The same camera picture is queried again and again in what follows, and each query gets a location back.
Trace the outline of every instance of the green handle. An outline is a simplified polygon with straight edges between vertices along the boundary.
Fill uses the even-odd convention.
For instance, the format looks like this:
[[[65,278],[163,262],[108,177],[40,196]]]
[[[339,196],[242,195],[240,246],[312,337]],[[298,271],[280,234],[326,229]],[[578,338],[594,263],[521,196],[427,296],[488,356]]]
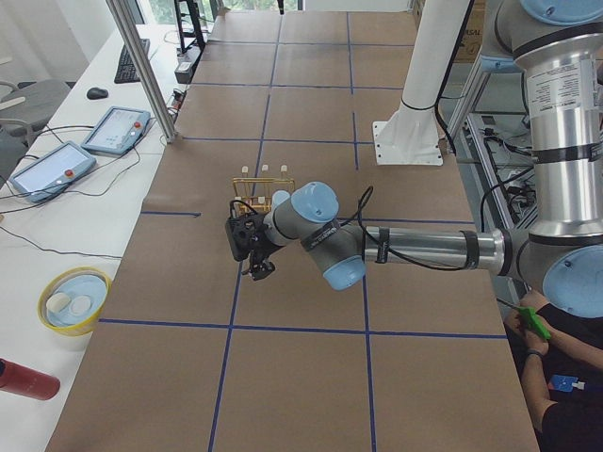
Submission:
[[[540,321],[538,316],[536,315],[536,311],[534,308],[517,308],[524,322],[526,323],[526,327],[530,330],[534,331],[540,337],[545,340],[550,339],[550,332],[543,325],[543,322]]]

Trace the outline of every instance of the black computer mouse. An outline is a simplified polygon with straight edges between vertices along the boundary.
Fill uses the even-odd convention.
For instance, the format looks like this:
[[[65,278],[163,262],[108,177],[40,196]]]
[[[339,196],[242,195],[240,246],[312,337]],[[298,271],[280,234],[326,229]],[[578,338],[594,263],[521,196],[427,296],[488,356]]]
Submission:
[[[86,93],[86,97],[88,97],[92,101],[94,99],[105,99],[105,97],[107,97],[108,95],[109,91],[98,87],[90,88]]]

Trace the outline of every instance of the warning label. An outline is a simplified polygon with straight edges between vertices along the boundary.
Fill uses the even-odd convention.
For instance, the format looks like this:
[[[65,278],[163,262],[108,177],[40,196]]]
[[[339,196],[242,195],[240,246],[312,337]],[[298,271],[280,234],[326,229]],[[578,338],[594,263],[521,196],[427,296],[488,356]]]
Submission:
[[[591,59],[566,64],[528,79],[530,117],[596,106],[595,64]]]

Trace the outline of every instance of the green tool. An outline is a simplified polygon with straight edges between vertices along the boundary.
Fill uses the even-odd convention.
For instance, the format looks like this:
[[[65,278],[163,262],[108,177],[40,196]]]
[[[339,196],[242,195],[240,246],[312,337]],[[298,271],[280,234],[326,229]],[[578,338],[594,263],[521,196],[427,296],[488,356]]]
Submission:
[[[505,306],[509,306],[511,309],[515,309],[521,315],[524,325],[529,330],[534,331],[545,340],[550,339],[550,332],[548,332],[546,327],[543,325],[543,322],[540,321],[534,308],[515,306],[504,299],[497,299],[497,301]]]

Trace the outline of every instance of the keyboard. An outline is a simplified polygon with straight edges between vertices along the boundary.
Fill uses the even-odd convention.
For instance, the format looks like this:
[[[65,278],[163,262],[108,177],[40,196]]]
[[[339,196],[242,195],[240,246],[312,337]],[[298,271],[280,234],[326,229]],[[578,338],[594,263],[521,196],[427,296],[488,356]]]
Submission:
[[[149,54],[149,47],[151,46],[151,41],[146,39],[140,39],[140,44],[142,44],[142,48],[144,49],[145,54]],[[117,65],[117,72],[115,73],[115,83],[132,83],[139,82],[140,77],[136,73],[136,67],[134,66],[134,61],[128,52],[128,49],[124,47],[122,48],[122,52],[120,53],[120,61]]]

